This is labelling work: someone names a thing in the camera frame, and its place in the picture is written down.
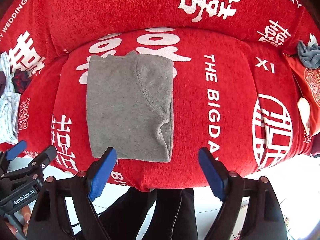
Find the person's left hand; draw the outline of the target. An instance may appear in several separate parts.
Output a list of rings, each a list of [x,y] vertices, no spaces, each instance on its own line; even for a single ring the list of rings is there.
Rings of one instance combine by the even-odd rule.
[[[31,209],[27,205],[13,215],[5,215],[4,221],[14,236],[26,239],[30,218]]]

